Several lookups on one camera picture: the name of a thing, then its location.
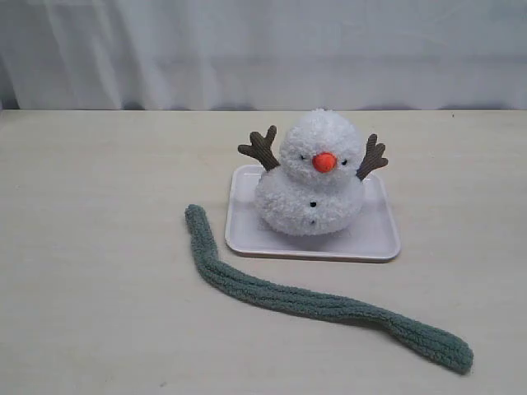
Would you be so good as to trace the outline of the green knitted scarf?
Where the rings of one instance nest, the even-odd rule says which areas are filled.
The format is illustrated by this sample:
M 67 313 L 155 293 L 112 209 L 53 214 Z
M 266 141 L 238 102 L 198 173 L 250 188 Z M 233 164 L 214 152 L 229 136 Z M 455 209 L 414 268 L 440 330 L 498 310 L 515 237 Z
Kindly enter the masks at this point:
M 473 366 L 473 350 L 456 335 L 373 304 L 342 295 L 280 285 L 225 263 L 203 207 L 184 210 L 190 251 L 198 274 L 220 292 L 246 304 L 319 321 L 364 322 L 378 327 L 416 354 L 457 374 Z

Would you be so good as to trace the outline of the white plush snowman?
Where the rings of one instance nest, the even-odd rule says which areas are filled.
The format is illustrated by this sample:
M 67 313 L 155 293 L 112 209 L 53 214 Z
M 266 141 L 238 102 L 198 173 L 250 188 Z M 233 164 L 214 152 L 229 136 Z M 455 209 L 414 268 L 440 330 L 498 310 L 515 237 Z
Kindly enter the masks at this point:
M 350 120 L 312 109 L 285 133 L 278 153 L 277 126 L 252 131 L 237 151 L 262 166 L 254 206 L 273 230 L 291 236 L 328 235 L 350 226 L 365 200 L 366 178 L 386 167 L 377 134 L 361 138 Z

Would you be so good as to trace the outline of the white rectangular tray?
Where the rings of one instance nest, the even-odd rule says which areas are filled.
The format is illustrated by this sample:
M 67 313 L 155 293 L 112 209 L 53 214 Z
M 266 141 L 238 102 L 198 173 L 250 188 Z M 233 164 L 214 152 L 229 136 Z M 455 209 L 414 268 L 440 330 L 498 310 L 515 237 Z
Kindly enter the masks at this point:
M 234 253 L 251 258 L 387 263 L 401 250 L 398 228 L 382 178 L 365 180 L 365 202 L 355 222 L 331 235 L 306 237 L 276 232 L 254 210 L 263 167 L 242 165 L 231 176 L 224 238 Z

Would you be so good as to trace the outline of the white backdrop curtain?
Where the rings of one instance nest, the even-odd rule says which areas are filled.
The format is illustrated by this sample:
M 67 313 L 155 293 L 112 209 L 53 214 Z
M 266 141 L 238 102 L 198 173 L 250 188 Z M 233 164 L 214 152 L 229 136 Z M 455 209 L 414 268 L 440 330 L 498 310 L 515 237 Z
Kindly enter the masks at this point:
M 3 109 L 524 109 L 523 1 L 4 1 Z

